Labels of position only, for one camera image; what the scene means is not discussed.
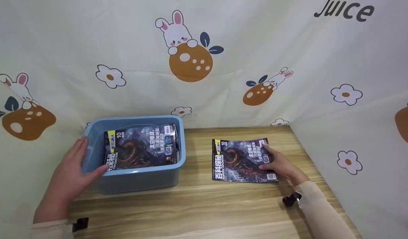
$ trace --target white fabric backdrop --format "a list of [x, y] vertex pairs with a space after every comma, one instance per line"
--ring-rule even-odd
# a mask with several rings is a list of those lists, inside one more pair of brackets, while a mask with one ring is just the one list
[[290, 123], [364, 238], [408, 238], [408, 143], [394, 121], [408, 103], [408, 1], [315, 17], [326, 2], [1, 0], [0, 238], [25, 236], [87, 122], [167, 114], [186, 127]]

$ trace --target magazine cover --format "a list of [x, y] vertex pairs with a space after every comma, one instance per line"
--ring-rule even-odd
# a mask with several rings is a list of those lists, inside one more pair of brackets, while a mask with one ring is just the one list
[[213, 180], [248, 183], [277, 182], [273, 171], [259, 165], [271, 161], [262, 148], [267, 138], [250, 141], [213, 139]]
[[104, 135], [108, 171], [177, 162], [174, 124], [109, 130]]

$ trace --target blue plastic bin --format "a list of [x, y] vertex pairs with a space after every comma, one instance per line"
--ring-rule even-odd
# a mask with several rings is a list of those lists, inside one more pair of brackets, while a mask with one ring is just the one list
[[178, 183], [180, 167], [186, 160], [183, 122], [180, 117], [175, 115], [100, 118], [93, 121], [84, 132], [84, 135], [89, 139], [89, 145], [81, 162], [83, 173], [90, 173], [104, 164], [104, 131], [168, 123], [176, 125], [179, 145], [177, 163], [108, 171], [95, 181], [95, 186], [102, 194], [119, 194], [175, 186]]

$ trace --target wooden table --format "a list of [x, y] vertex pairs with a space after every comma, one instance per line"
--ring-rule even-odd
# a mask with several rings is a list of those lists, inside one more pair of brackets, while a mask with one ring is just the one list
[[288, 182], [211, 180], [211, 139], [262, 137], [319, 186], [360, 238], [289, 127], [189, 129], [185, 135], [187, 159], [177, 186], [116, 195], [83, 193], [72, 204], [70, 219], [89, 217], [89, 228], [75, 233], [75, 238], [312, 238], [298, 207], [285, 208], [281, 201], [292, 192]]

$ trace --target wrist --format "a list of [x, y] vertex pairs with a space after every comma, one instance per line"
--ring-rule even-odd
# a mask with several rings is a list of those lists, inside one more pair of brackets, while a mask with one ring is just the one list
[[297, 168], [297, 170], [294, 170], [292, 173], [287, 175], [287, 177], [290, 180], [293, 187], [299, 185], [300, 183], [310, 181], [309, 177], [307, 177], [307, 175], [299, 168]]
[[45, 194], [34, 214], [33, 224], [67, 219], [68, 207], [69, 203]]

